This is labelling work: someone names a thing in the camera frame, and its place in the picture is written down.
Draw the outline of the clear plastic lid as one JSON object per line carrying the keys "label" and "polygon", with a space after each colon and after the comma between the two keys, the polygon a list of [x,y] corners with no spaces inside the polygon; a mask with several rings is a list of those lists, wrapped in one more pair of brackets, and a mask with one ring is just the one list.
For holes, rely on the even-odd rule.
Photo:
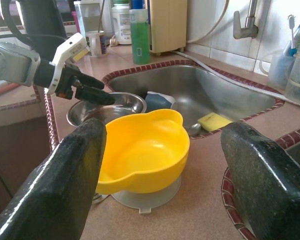
{"label": "clear plastic lid", "polygon": [[179,176],[168,187],[152,193],[135,193],[126,190],[113,193],[111,196],[120,204],[137,209],[140,215],[152,213],[152,209],[161,207],[171,201],[181,187],[182,177]]}

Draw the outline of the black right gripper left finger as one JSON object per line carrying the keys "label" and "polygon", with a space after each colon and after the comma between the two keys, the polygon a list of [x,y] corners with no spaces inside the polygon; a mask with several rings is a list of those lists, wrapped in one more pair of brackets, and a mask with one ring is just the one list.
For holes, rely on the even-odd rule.
{"label": "black right gripper left finger", "polygon": [[0,240],[80,240],[106,138],[105,124],[96,118],[63,138],[0,214]]}

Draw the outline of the flat yellow sponge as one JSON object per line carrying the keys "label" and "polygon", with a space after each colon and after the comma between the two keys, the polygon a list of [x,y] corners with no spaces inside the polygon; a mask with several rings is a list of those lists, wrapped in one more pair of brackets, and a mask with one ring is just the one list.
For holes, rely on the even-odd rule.
{"label": "flat yellow sponge", "polygon": [[229,120],[226,117],[223,117],[217,113],[214,113],[214,112],[211,112],[211,113],[199,118],[197,122],[207,132],[213,132],[215,130],[221,129],[224,126],[232,123],[231,120]]}

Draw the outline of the tall clear plastic container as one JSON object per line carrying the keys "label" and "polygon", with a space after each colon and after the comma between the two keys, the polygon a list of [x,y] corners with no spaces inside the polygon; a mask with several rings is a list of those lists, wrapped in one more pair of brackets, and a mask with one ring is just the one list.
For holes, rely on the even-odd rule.
{"label": "tall clear plastic container", "polygon": [[78,19],[80,33],[96,31],[100,22],[100,3],[97,0],[74,1],[74,7]]}

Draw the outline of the white blue toothbrush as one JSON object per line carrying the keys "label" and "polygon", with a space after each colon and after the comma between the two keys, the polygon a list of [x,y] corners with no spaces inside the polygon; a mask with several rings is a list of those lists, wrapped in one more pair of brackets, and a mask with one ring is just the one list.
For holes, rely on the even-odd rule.
{"label": "white blue toothbrush", "polygon": [[289,56],[292,57],[296,52],[297,49],[295,47],[295,38],[294,38],[294,28],[295,28],[295,16],[290,14],[288,16],[288,24],[291,33],[291,40],[290,40],[290,48],[289,48]]}

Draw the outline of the white printed mug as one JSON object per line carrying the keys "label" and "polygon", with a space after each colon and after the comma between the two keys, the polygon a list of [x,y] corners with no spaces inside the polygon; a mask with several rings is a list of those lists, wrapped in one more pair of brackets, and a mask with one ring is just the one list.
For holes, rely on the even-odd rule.
{"label": "white printed mug", "polygon": [[89,31],[85,33],[91,56],[99,58],[107,54],[106,38],[104,31]]}

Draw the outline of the steel fork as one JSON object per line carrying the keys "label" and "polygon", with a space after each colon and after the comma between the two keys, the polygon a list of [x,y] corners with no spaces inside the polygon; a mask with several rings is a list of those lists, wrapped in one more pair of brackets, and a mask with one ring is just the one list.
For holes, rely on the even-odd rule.
{"label": "steel fork", "polygon": [[92,205],[100,204],[102,201],[104,201],[109,196],[110,196],[109,194],[100,194],[100,193],[95,192],[91,204]]}

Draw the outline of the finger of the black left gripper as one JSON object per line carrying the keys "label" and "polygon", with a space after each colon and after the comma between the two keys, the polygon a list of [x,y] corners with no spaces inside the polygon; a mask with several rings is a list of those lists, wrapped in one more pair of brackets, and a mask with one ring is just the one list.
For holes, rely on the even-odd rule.
{"label": "finger of the black left gripper", "polygon": [[116,101],[111,94],[94,87],[78,88],[75,93],[75,98],[98,105],[112,105]]}
{"label": "finger of the black left gripper", "polygon": [[102,81],[86,74],[82,74],[81,76],[79,76],[78,80],[82,85],[88,86],[90,88],[103,89],[105,87]]}

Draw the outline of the yellow plastic bowl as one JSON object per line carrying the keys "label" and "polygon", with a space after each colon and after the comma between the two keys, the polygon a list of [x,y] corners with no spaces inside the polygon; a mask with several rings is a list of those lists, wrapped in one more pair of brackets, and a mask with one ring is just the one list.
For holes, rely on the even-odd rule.
{"label": "yellow plastic bowl", "polygon": [[106,145],[95,191],[148,194],[171,185],[183,172],[190,137],[183,116],[159,109],[106,124]]}

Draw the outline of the thin white filter tube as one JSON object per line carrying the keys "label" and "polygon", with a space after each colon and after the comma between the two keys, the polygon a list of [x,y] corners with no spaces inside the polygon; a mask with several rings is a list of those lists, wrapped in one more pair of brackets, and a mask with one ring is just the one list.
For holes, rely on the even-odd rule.
{"label": "thin white filter tube", "polygon": [[230,0],[225,0],[221,15],[219,16],[218,20],[214,23],[212,28],[206,34],[202,33],[201,35],[197,36],[194,39],[187,40],[186,43],[187,44],[193,44],[193,43],[196,43],[200,40],[203,40],[203,39],[207,38],[217,28],[217,26],[222,21],[223,17],[225,16],[225,13],[228,9],[229,3],[230,3]]}

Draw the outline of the blue-grey ceramic mug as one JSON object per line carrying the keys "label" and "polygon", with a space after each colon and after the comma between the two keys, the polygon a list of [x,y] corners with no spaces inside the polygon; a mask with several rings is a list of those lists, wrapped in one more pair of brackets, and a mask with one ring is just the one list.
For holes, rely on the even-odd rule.
{"label": "blue-grey ceramic mug", "polygon": [[159,109],[177,110],[178,104],[174,97],[159,92],[148,91],[145,97],[146,112]]}

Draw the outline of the green dish soap bottle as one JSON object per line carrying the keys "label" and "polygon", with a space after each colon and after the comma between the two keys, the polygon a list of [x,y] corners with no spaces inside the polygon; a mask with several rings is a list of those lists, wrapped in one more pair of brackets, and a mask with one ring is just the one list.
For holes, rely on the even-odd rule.
{"label": "green dish soap bottle", "polygon": [[148,12],[130,9],[129,14],[133,63],[146,65],[150,62]]}

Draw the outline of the small steel bowl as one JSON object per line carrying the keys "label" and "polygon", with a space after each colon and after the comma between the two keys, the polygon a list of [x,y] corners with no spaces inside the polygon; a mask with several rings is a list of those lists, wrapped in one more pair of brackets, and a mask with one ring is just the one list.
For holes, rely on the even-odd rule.
{"label": "small steel bowl", "polygon": [[111,92],[115,102],[112,105],[100,105],[87,101],[75,103],[67,112],[67,122],[74,127],[81,125],[90,118],[96,118],[107,124],[117,118],[145,113],[147,104],[145,100],[133,93]]}

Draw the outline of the steel spoon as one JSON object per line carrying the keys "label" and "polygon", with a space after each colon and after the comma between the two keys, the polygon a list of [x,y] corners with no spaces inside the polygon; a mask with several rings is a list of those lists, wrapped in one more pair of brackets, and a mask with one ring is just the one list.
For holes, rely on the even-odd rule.
{"label": "steel spoon", "polygon": [[190,137],[198,136],[200,132],[201,132],[201,125],[199,123],[195,123],[191,125],[187,130],[187,133]]}

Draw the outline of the grey wall faucet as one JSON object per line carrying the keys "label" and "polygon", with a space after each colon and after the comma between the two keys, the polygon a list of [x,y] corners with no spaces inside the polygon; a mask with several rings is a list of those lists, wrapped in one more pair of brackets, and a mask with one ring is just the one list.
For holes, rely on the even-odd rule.
{"label": "grey wall faucet", "polygon": [[233,37],[236,40],[257,37],[259,31],[255,25],[257,2],[258,0],[250,0],[244,27],[241,27],[240,12],[237,10],[233,13]]}

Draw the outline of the clear toothbrush cup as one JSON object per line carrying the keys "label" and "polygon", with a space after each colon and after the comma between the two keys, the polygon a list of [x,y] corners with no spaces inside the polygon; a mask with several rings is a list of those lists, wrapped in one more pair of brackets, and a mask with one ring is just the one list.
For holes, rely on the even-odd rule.
{"label": "clear toothbrush cup", "polygon": [[294,56],[284,55],[282,50],[273,52],[268,73],[268,81],[273,88],[286,88],[295,59]]}

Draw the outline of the beige water filter box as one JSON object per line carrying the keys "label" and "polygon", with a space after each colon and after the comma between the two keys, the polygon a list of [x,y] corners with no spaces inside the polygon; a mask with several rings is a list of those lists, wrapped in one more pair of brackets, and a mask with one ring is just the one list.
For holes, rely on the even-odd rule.
{"label": "beige water filter box", "polygon": [[149,49],[154,55],[185,50],[188,0],[145,0]]}

